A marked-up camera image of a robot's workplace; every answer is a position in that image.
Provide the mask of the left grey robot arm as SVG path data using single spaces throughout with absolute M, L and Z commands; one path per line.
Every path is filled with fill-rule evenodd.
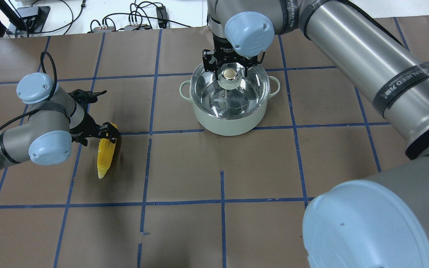
M 0 130 L 0 170 L 26 161 L 57 165 L 70 158 L 72 142 L 86 146 L 88 138 L 99 138 L 115 144 L 120 135 L 114 124 L 97 124 L 88 113 L 88 104 L 104 92 L 67 93 L 47 74 L 33 73 L 19 81 L 16 93 L 28 105 L 28 121 Z

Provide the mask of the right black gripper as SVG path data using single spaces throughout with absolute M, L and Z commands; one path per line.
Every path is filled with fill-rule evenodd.
M 262 64 L 265 51 L 262 52 L 261 59 L 258 56 L 245 57 L 239 55 L 232 44 L 226 38 L 213 36 L 214 50 L 203 50 L 202 59 L 205 72 L 214 73 L 216 81 L 219 80 L 220 69 L 224 64 L 239 63 L 244 68 L 244 77 L 248 76 L 248 70 Z

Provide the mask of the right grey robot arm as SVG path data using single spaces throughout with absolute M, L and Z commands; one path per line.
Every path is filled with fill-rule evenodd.
M 363 89 L 338 68 L 286 68 L 291 125 L 204 132 L 222 169 L 222 267 L 429 267 L 429 148 L 389 169 L 400 136 L 368 121 Z

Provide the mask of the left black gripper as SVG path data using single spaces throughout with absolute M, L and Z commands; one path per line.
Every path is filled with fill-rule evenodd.
M 119 131 L 116 125 L 105 122 L 98 125 L 90 114 L 84 114 L 82 121 L 74 128 L 70 129 L 72 142 L 88 146 L 88 138 L 107 139 L 116 144 L 119 137 Z

